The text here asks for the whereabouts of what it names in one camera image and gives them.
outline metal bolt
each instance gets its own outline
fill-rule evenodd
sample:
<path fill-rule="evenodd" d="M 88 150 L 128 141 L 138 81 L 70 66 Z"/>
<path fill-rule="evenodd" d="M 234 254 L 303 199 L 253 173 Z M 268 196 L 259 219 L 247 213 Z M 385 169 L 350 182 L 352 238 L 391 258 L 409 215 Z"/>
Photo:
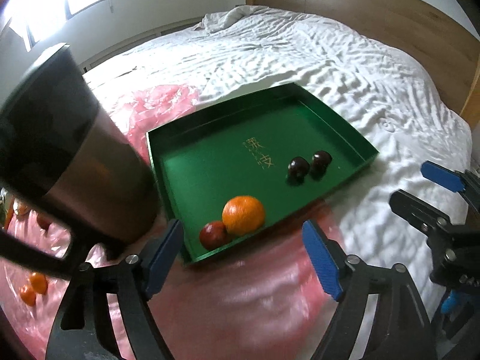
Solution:
<path fill-rule="evenodd" d="M 401 274 L 404 274 L 407 271 L 407 268 L 403 264 L 400 264 L 400 263 L 395 264 L 394 268 L 397 272 L 399 272 Z"/>
<path fill-rule="evenodd" d="M 125 259 L 127 264 L 135 264 L 138 261 L 138 256 L 136 254 L 131 254 Z"/>
<path fill-rule="evenodd" d="M 457 255 L 455 254 L 455 252 L 451 249 L 447 249 L 445 251 L 445 258 L 448 260 L 448 261 L 455 261 L 457 259 Z"/>
<path fill-rule="evenodd" d="M 352 264 L 353 266 L 356 266 L 359 262 L 360 262 L 360 257 L 359 256 L 356 256 L 354 254 L 349 254 L 347 257 L 346 257 L 346 261 L 349 263 L 349 264 Z"/>
<path fill-rule="evenodd" d="M 88 268 L 90 268 L 90 264 L 87 263 L 87 262 L 83 262 L 83 263 L 81 263 L 81 264 L 78 266 L 78 269 L 79 269 L 81 272 L 88 271 Z"/>

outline thermos cup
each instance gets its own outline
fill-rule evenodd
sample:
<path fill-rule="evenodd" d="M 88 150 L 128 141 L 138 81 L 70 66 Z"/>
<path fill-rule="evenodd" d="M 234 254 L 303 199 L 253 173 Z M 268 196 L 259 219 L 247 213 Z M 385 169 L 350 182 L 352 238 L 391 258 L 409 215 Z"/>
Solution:
<path fill-rule="evenodd" d="M 3 232 L 0 254 L 60 277 L 96 243 L 118 254 L 158 213 L 150 167 L 101 107 L 64 43 L 45 50 L 0 104 L 0 183 L 71 233 L 62 260 Z"/>

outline pink plastic bag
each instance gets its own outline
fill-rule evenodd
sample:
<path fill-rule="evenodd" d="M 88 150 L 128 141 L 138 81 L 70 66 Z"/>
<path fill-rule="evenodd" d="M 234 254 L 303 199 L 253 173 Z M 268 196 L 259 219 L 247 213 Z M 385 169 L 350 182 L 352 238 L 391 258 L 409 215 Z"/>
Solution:
<path fill-rule="evenodd" d="M 160 86 L 123 96 L 107 111 L 148 161 L 145 132 L 193 111 L 197 98 L 196 90 L 186 85 Z M 45 235 L 36 217 L 33 211 L 25 218 L 14 217 L 9 232 L 50 254 L 63 255 L 69 233 L 51 225 Z M 149 307 L 176 360 L 294 359 L 314 327 L 317 332 L 325 329 L 330 318 L 325 310 L 334 302 L 323 292 L 302 244 L 301 225 L 310 218 L 328 237 L 341 241 L 332 212 L 318 200 L 220 261 L 187 268 L 174 263 Z M 165 227 L 161 216 L 149 236 L 161 234 Z M 126 254 L 140 251 L 147 238 Z M 98 246 L 88 261 L 95 267 L 107 264 Z M 68 282 L 49 278 L 47 295 L 38 295 L 32 308 L 17 295 L 29 272 L 4 260 L 0 267 L 0 304 L 27 348 L 42 360 Z M 133 360 L 115 295 L 109 295 L 109 304 L 121 354 Z"/>
<path fill-rule="evenodd" d="M 145 133 L 193 112 L 197 100 L 194 87 L 159 85 L 125 95 L 115 108 L 106 111 L 130 145 L 150 164 Z"/>

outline blue clip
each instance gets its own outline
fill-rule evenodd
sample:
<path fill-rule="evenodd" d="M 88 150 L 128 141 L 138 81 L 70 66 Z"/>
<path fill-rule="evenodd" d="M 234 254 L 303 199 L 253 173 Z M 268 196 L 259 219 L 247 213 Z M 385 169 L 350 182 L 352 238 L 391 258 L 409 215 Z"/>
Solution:
<path fill-rule="evenodd" d="M 339 281 L 339 269 L 318 233 L 317 226 L 312 221 L 306 221 L 302 226 L 303 245 L 310 257 L 311 264 L 322 284 L 323 290 L 337 302 L 343 294 Z"/>
<path fill-rule="evenodd" d="M 148 277 L 143 285 L 143 293 L 150 300 L 153 295 L 160 292 L 169 274 L 178 252 L 183 245 L 183 225 L 180 221 L 171 221 L 169 231 L 162 239 L 152 241 L 152 246 L 157 246 L 150 265 L 148 266 Z"/>
<path fill-rule="evenodd" d="M 458 296 L 458 292 L 452 290 L 450 295 L 448 295 L 447 299 L 445 299 L 440 307 L 440 312 L 443 315 L 450 314 L 455 308 L 460 304 L 460 297 Z"/>
<path fill-rule="evenodd" d="M 436 163 L 424 162 L 421 166 L 421 173 L 424 178 L 447 188 L 449 191 L 462 192 L 465 190 L 462 179 L 456 173 Z"/>

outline mattress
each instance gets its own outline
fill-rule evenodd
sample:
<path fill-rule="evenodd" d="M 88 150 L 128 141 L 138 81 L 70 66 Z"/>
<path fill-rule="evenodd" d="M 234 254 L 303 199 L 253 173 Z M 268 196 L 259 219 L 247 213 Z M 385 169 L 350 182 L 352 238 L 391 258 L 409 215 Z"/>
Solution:
<path fill-rule="evenodd" d="M 117 55 L 84 78 L 107 110 L 124 93 L 161 84 L 195 87 L 196 109 L 283 83 L 313 93 L 379 151 L 367 170 L 327 198 L 345 252 L 376 266 L 405 264 L 433 315 L 444 289 L 429 281 L 425 237 L 390 211 L 388 199 L 401 188 L 452 223 L 464 222 L 464 200 L 424 179 L 420 165 L 430 160 L 463 171 L 472 143 L 469 126 L 442 103 L 411 56 L 332 19 L 241 6 Z M 352 359 L 362 356 L 373 314 L 374 301 Z M 311 356 L 324 328 L 312 327 L 297 359 Z"/>

